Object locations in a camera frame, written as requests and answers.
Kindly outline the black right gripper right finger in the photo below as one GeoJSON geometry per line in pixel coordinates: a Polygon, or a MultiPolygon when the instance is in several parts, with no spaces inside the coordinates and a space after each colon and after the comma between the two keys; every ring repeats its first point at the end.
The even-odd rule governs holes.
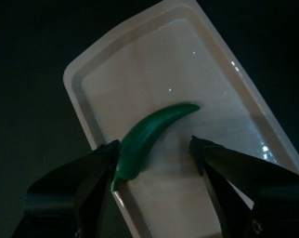
{"type": "Polygon", "coordinates": [[[193,138],[223,238],[299,238],[299,175],[218,143],[193,138]]]}

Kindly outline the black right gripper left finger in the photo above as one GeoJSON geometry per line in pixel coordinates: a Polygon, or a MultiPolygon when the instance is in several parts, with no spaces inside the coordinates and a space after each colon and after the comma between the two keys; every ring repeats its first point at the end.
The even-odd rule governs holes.
{"type": "Polygon", "coordinates": [[[100,145],[30,186],[11,238],[99,238],[119,145],[100,145]]]}

